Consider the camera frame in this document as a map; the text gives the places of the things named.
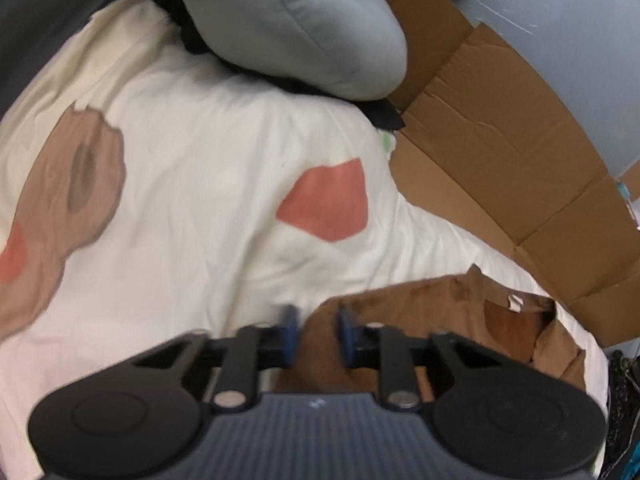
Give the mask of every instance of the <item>scratch mark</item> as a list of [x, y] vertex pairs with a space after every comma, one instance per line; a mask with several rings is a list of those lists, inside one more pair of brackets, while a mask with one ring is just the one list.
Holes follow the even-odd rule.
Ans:
[[518, 25], [516, 22], [512, 22], [509, 18], [507, 18], [506, 16], [503, 16], [500, 14], [500, 12], [497, 12], [496, 10], [493, 10], [491, 7], [489, 7], [488, 5], [485, 5], [482, 2], [478, 2], [480, 5], [482, 5], [486, 10], [488, 10], [489, 12], [494, 13], [496, 16], [502, 18], [505, 22], [507, 23], [511, 23], [511, 25], [513, 25], [516, 28], [519, 28], [522, 32], [526, 32], [527, 34], [530, 34], [531, 36], [533, 36], [533, 32], [531, 32], [530, 30], [527, 30], [524, 27], [521, 27], [520, 25]]

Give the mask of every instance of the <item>white fabric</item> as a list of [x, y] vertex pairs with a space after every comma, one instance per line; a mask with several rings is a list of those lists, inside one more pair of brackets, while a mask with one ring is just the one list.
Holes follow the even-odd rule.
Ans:
[[[357, 108], [292, 96], [190, 56], [149, 0], [94, 16], [0, 123], [0, 247], [27, 174], [72, 103], [103, 110], [124, 134], [127, 180], [102, 237], [74, 253], [48, 310], [0, 345], [0, 451], [8, 480], [40, 469], [26, 437], [51, 390], [193, 328], [214, 335], [307, 316], [328, 297], [444, 274], [471, 264], [541, 294], [526, 272], [466, 231], [402, 197], [380, 137]], [[274, 214], [303, 171], [359, 157], [369, 221], [327, 243]], [[588, 392], [605, 409], [607, 364], [564, 310], [587, 351]]]

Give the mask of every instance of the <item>dark gray fabric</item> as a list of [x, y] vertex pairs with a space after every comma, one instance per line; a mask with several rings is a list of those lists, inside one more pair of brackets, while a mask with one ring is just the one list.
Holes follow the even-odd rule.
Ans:
[[0, 117], [62, 44], [113, 0], [0, 0]]

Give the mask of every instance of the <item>cardboard box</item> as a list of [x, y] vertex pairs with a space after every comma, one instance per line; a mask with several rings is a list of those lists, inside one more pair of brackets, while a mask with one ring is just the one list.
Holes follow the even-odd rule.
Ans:
[[531, 272], [601, 345], [640, 335], [640, 234], [560, 99], [450, 0], [388, 1], [408, 42], [400, 191]]

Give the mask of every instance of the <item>gray pillow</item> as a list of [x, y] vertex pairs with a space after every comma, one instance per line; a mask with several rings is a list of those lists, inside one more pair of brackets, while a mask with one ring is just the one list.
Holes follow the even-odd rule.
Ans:
[[184, 0], [210, 49], [263, 74], [369, 101], [404, 79], [406, 41], [385, 0]]

